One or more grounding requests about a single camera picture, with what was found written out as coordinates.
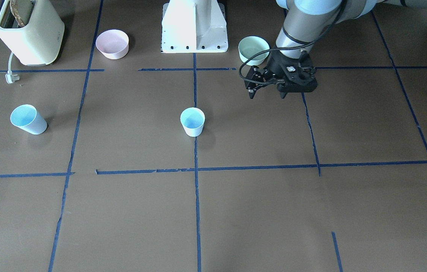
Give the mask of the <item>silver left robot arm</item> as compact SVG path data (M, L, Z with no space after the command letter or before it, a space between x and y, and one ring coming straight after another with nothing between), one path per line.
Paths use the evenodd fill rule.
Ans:
M310 51L337 23L356 19L370 12L380 0L281 0L279 6L287 9L287 16L274 48L254 54L269 54L267 65L260 69L250 64L249 57L239 68L248 95L253 99L260 88L275 85L281 98L289 93L314 91L316 67ZM250 69L243 76L242 69Z

